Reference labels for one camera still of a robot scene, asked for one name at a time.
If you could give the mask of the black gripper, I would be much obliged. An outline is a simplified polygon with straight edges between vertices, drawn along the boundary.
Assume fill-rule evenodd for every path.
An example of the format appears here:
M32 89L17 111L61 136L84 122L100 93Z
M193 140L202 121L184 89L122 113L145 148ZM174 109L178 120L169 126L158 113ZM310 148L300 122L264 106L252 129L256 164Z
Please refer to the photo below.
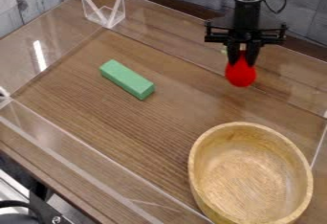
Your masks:
M246 43L245 60L249 66L254 65L261 45L281 45L284 42L286 26L284 24L276 27L258 29L236 29L222 27L206 21L205 42L216 42L225 45L228 63L233 65L240 56L240 44Z

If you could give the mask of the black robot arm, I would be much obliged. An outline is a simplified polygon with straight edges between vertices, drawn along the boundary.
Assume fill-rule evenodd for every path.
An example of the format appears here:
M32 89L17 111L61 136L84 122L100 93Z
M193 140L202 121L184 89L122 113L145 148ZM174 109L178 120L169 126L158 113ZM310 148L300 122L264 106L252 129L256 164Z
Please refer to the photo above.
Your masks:
M248 66L253 67L260 48L282 44L286 26L282 22L269 21L261 15L261 4L266 3L265 0L233 2L230 13L204 21L204 41L224 45L230 66L242 58Z

